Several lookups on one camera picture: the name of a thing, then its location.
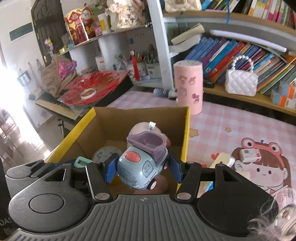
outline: stacked books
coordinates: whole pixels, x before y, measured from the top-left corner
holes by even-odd
[[[258,75],[257,91],[261,94],[270,96],[272,89],[279,87],[280,81],[290,84],[296,80],[296,57],[285,59],[273,49],[234,39],[203,37],[185,59],[202,62],[204,76],[214,83],[223,84],[226,71],[239,55],[253,60],[254,73]],[[249,71],[250,63],[241,59],[236,63],[236,69]]]
[[[226,12],[226,0],[204,0],[202,10]],[[229,11],[295,27],[295,13],[284,0],[229,0]]]

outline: pink button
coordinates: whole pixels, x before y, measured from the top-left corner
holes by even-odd
[[[139,162],[141,160],[140,155],[134,151],[127,151],[125,157],[131,162]]]

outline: door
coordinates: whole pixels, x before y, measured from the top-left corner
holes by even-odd
[[[51,63],[50,49],[44,44],[49,37],[52,40],[53,53],[59,53],[64,44],[62,36],[67,33],[60,0],[36,0],[32,9],[32,20],[37,41],[45,66]]]

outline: pearl handle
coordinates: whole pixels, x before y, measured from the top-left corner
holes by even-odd
[[[246,55],[240,55],[240,56],[235,57],[234,60],[233,60],[233,62],[232,62],[232,64],[231,64],[231,69],[232,70],[235,70],[235,65],[237,64],[237,61],[239,61],[240,59],[245,59],[245,60],[248,61],[248,63],[251,64],[251,70],[250,70],[250,72],[253,73],[254,72],[254,62],[252,61],[251,58],[249,58]]]

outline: brown blanket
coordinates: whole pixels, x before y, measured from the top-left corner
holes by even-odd
[[[59,76],[59,62],[70,62],[71,60],[59,55],[54,55],[52,62],[41,73],[41,81],[45,86],[46,92],[52,94],[53,97],[58,97],[62,89],[69,84],[76,76],[76,70],[69,74],[64,80]]]

